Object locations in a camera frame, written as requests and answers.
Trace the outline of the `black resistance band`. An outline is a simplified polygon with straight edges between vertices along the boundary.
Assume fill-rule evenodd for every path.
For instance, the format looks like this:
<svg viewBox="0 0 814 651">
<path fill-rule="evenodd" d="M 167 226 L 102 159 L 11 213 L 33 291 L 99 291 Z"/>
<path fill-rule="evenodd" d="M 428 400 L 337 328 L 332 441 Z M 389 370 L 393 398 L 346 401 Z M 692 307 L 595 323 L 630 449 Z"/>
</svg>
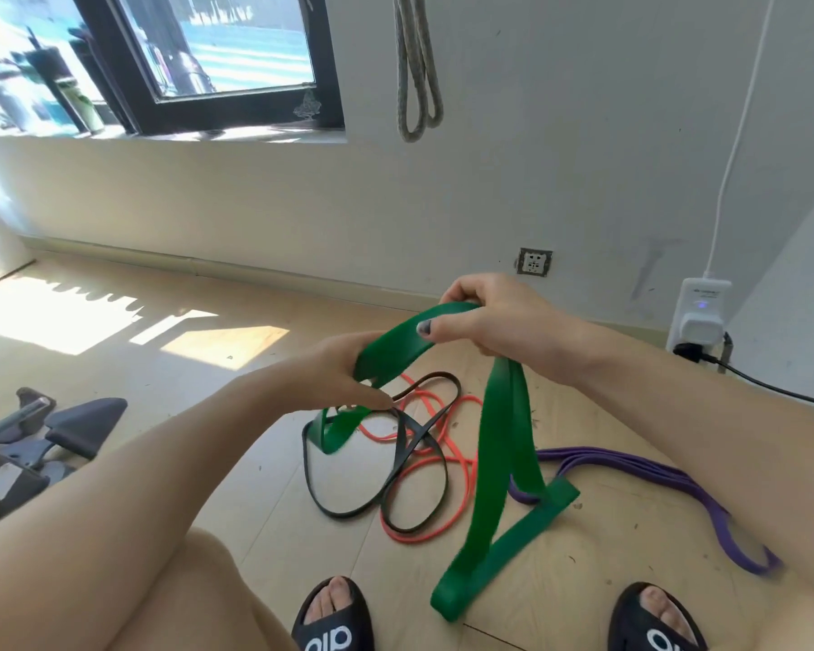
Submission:
<svg viewBox="0 0 814 651">
<path fill-rule="evenodd" d="M 384 410 L 383 414 L 393 417 L 396 422 L 395 449 L 391 471 L 383 481 L 380 490 L 367 503 L 345 512 L 329 510 L 317 498 L 312 486 L 308 448 L 312 444 L 327 456 L 337 452 L 349 440 L 352 433 L 359 428 L 364 419 L 371 414 L 371 410 L 358 407 L 352 410 L 337 411 L 333 415 L 329 415 L 326 409 L 319 412 L 302 430 L 304 480 L 317 508 L 333 520 L 348 520 L 365 513 L 373 505 L 379 505 L 383 522 L 390 524 L 390 497 L 395 493 L 395 485 L 398 479 L 405 476 L 407 469 L 412 467 L 410 461 L 413 455 L 420 449 L 428 449 L 432 454 L 432 458 L 446 459 L 440 445 L 440 439 L 433 436 L 432 429 L 445 422 L 455 404 L 456 400 L 452 400 L 434 413 L 431 419 L 424 424 L 420 424 L 400 408 L 392 407 Z"/>
</svg>

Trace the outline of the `person's right hand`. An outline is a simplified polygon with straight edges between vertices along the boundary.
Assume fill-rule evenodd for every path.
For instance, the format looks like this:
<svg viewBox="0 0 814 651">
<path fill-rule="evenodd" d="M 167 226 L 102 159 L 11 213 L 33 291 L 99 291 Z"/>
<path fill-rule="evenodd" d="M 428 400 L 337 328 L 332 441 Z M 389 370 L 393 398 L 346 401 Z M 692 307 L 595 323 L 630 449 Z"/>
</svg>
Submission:
<svg viewBox="0 0 814 651">
<path fill-rule="evenodd" d="M 462 313 L 488 313 L 488 356 L 512 359 L 544 378 L 575 385 L 606 329 L 559 311 L 524 283 L 502 273 L 458 278 L 441 302 L 477 304 Z"/>
</svg>

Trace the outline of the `purple resistance band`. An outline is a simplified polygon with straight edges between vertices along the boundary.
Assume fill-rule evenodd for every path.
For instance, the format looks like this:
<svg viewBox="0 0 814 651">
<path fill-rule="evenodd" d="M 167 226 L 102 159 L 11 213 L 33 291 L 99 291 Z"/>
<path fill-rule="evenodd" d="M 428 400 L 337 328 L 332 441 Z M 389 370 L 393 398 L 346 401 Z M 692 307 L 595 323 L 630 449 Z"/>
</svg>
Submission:
<svg viewBox="0 0 814 651">
<path fill-rule="evenodd" d="M 768 576 L 783 564 L 768 547 L 763 547 L 766 557 L 764 562 L 750 558 L 734 540 L 729 527 L 729 512 L 683 470 L 627 452 L 594 446 L 541 448 L 535 454 L 540 463 L 558 463 L 556 476 L 563 476 L 583 465 L 595 465 L 690 495 L 705 508 L 720 547 L 740 569 L 754 576 Z"/>
</svg>

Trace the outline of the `person's right forearm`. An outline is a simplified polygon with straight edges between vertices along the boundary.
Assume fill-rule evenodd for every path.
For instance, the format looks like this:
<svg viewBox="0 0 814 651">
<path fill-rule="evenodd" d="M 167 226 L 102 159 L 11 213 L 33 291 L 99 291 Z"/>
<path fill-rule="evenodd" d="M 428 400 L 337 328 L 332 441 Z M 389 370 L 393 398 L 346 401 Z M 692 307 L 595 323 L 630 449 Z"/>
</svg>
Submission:
<svg viewBox="0 0 814 651">
<path fill-rule="evenodd" d="M 575 387 L 685 470 L 814 589 L 814 406 L 579 323 Z"/>
</svg>

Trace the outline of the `green bottle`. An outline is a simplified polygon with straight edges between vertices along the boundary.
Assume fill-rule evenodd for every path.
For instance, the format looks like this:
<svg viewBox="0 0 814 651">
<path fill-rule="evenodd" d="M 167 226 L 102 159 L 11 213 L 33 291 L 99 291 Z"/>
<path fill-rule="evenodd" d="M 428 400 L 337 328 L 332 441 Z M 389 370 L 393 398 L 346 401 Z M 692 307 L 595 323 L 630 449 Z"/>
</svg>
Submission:
<svg viewBox="0 0 814 651">
<path fill-rule="evenodd" d="M 79 117 L 85 132 L 97 135 L 105 131 L 106 124 L 99 115 L 94 102 L 83 93 L 74 77 L 59 78 L 55 84 L 70 108 Z"/>
</svg>

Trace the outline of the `black tumbler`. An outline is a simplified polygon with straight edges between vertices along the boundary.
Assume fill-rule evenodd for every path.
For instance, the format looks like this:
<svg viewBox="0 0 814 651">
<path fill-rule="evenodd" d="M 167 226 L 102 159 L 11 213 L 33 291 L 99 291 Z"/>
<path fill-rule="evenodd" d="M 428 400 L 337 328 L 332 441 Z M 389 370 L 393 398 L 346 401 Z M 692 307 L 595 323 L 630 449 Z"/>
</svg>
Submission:
<svg viewBox="0 0 814 651">
<path fill-rule="evenodd" d="M 65 64 L 60 50 L 56 46 L 43 44 L 29 25 L 25 29 L 33 46 L 32 51 L 25 53 L 28 63 L 32 65 L 78 131 L 89 133 L 89 126 L 61 88 L 61 82 L 65 80 L 74 82 L 75 79 Z"/>
</svg>

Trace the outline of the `green resistance band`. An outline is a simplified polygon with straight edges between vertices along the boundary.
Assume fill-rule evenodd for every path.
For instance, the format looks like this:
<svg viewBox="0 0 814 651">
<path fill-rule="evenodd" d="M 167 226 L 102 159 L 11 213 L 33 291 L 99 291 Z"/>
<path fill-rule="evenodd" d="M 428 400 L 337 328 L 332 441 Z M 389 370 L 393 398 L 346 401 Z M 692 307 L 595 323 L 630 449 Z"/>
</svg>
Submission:
<svg viewBox="0 0 814 651">
<path fill-rule="evenodd" d="M 479 423 L 469 531 L 431 595 L 432 608 L 449 623 L 580 494 L 564 477 L 543 481 L 532 429 L 521 363 L 496 359 Z"/>
</svg>

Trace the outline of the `orange resistance band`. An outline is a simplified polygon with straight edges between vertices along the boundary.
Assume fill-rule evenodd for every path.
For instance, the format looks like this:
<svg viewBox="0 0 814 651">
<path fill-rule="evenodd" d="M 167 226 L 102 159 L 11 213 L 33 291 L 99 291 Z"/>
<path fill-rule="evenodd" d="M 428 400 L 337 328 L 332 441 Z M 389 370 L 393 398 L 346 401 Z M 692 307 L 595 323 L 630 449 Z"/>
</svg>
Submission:
<svg viewBox="0 0 814 651">
<path fill-rule="evenodd" d="M 413 379 L 405 373 L 402 373 L 401 380 L 405 382 L 406 387 L 401 393 L 393 396 L 395 407 L 404 410 L 420 424 L 427 423 L 434 413 L 442 409 L 452 400 L 456 400 L 456 404 L 447 416 L 445 422 L 438 424 L 432 429 L 433 436 L 438 437 L 440 440 L 440 445 L 445 453 L 446 459 L 440 460 L 432 458 L 432 454 L 428 449 L 418 450 L 410 461 L 412 467 L 407 469 L 405 476 L 398 479 L 395 485 L 395 493 L 390 497 L 391 523 L 385 524 L 382 514 L 379 513 L 383 530 L 393 541 L 405 545 L 416 545 L 441 536 L 445 531 L 452 528 L 466 512 L 470 504 L 477 481 L 476 468 L 478 460 L 476 457 L 471 458 L 463 453 L 457 442 L 453 439 L 451 430 L 455 425 L 454 417 L 463 404 L 481 405 L 482 400 L 478 396 L 466 394 L 458 377 L 447 371 L 432 371 L 418 379 Z M 390 445 L 394 457 L 396 422 L 393 417 L 389 415 L 385 416 L 393 420 L 394 428 L 391 433 L 378 435 L 372 433 L 363 424 L 359 426 L 358 430 L 366 439 L 373 443 Z M 456 468 L 460 470 L 464 490 L 455 512 L 451 516 L 445 517 L 443 522 L 440 522 L 440 516 L 445 513 L 445 509 L 448 507 L 450 495 L 449 469 L 451 466 L 456 466 Z M 392 515 L 395 499 L 401 487 L 420 470 L 429 468 L 439 468 L 443 471 L 442 489 L 437 503 L 431 512 L 426 514 L 419 522 L 406 526 L 396 524 L 393 521 Z"/>
</svg>

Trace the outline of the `person's left hand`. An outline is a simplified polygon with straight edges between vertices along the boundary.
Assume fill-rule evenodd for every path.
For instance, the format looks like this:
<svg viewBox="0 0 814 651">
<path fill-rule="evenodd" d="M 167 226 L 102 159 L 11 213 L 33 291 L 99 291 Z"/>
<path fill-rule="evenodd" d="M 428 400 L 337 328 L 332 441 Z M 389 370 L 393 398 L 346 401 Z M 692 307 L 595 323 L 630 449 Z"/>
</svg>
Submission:
<svg viewBox="0 0 814 651">
<path fill-rule="evenodd" d="M 325 339 L 266 368 L 260 394 L 282 413 L 345 406 L 343 382 L 364 383 L 354 377 L 356 363 L 361 352 L 381 336 L 380 331 L 372 330 Z"/>
</svg>

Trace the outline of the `wall power socket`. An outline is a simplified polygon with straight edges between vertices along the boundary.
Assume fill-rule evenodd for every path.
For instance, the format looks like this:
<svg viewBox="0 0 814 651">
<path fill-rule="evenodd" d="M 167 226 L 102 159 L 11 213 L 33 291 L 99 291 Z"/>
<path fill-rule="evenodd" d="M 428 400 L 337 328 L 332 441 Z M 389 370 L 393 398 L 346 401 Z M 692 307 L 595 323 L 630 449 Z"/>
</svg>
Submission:
<svg viewBox="0 0 814 651">
<path fill-rule="evenodd" d="M 515 261 L 516 274 L 546 278 L 549 274 L 554 252 L 522 247 Z"/>
</svg>

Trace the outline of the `white power adapter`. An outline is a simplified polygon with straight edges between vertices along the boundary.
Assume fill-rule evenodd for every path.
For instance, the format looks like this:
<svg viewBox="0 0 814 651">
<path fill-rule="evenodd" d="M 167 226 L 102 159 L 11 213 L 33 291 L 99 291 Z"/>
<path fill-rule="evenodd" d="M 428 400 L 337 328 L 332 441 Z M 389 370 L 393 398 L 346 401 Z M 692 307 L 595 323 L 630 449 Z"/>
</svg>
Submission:
<svg viewBox="0 0 814 651">
<path fill-rule="evenodd" d="M 725 297 L 732 287 L 726 279 L 693 277 L 681 284 L 673 321 L 667 336 L 666 351 L 680 344 L 702 349 L 719 344 L 726 330 Z"/>
</svg>

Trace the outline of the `beige skirting board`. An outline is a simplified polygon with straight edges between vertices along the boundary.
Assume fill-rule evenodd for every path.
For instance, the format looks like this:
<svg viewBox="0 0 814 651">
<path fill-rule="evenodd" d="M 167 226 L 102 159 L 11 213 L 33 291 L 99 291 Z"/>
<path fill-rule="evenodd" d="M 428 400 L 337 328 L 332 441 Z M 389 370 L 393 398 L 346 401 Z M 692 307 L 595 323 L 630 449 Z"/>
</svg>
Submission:
<svg viewBox="0 0 814 651">
<path fill-rule="evenodd" d="M 287 292 L 298 292 L 361 305 L 420 312 L 437 303 L 437 297 L 433 295 L 393 290 L 363 283 L 345 282 L 241 264 L 132 250 L 74 240 L 58 240 L 29 235 L 22 235 L 21 238 L 22 242 L 32 250 L 130 264 L 167 272 L 184 273 L 195 277 L 252 283 Z"/>
</svg>

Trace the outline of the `person's left leg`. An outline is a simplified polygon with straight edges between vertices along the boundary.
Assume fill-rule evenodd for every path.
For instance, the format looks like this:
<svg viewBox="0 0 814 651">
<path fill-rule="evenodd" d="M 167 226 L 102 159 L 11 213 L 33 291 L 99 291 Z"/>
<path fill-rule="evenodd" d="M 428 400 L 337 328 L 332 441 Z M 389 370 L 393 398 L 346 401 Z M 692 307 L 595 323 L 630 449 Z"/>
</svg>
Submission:
<svg viewBox="0 0 814 651">
<path fill-rule="evenodd" d="M 191 528 L 108 651 L 299 651 L 227 547 Z"/>
</svg>

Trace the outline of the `black slide sandal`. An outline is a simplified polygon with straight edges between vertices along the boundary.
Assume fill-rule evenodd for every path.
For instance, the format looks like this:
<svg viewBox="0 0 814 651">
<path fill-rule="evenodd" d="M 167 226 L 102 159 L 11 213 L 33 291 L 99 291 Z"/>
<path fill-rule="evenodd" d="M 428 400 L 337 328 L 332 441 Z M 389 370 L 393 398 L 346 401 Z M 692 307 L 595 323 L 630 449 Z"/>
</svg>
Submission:
<svg viewBox="0 0 814 651">
<path fill-rule="evenodd" d="M 650 582 L 637 581 L 615 603 L 607 651 L 708 651 L 708 644 L 678 599 Z"/>
<path fill-rule="evenodd" d="M 307 613 L 319 593 L 332 580 L 341 580 L 349 589 L 350 601 L 343 608 L 307 622 Z M 305 597 L 293 623 L 293 642 L 299 651 L 377 651 L 367 601 L 358 585 L 348 577 L 334 576 L 318 583 Z"/>
</svg>

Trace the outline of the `black window frame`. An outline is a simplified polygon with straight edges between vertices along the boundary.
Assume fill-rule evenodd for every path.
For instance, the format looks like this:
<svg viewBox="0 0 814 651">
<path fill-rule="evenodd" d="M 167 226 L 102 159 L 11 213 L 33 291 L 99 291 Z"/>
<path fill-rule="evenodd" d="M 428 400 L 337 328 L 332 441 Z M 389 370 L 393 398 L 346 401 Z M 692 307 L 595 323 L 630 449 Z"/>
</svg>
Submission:
<svg viewBox="0 0 814 651">
<path fill-rule="evenodd" d="M 143 136 L 345 127 L 326 0 L 73 0 Z"/>
</svg>

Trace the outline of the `grey exercise machine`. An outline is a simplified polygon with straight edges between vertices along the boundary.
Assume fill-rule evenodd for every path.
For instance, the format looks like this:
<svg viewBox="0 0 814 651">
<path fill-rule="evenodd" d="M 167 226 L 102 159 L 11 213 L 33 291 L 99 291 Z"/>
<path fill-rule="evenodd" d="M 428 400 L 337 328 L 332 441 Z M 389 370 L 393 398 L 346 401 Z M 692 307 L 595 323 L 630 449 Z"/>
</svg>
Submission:
<svg viewBox="0 0 814 651">
<path fill-rule="evenodd" d="M 74 471 L 65 462 L 47 459 L 64 453 L 95 460 L 128 408 L 121 397 L 103 397 L 58 410 L 54 398 L 29 387 L 16 393 L 19 407 L 0 419 L 0 455 L 51 482 Z"/>
</svg>

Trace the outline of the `person's left forearm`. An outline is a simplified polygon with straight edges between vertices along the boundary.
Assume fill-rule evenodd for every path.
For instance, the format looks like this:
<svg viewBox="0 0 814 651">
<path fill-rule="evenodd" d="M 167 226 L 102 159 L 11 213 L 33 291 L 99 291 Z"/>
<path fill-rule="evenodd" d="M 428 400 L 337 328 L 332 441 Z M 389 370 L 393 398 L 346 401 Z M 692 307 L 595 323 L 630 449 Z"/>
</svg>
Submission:
<svg viewBox="0 0 814 651">
<path fill-rule="evenodd" d="M 284 414 L 277 371 L 235 379 L 0 521 L 0 651 L 102 651 L 196 515 Z"/>
</svg>

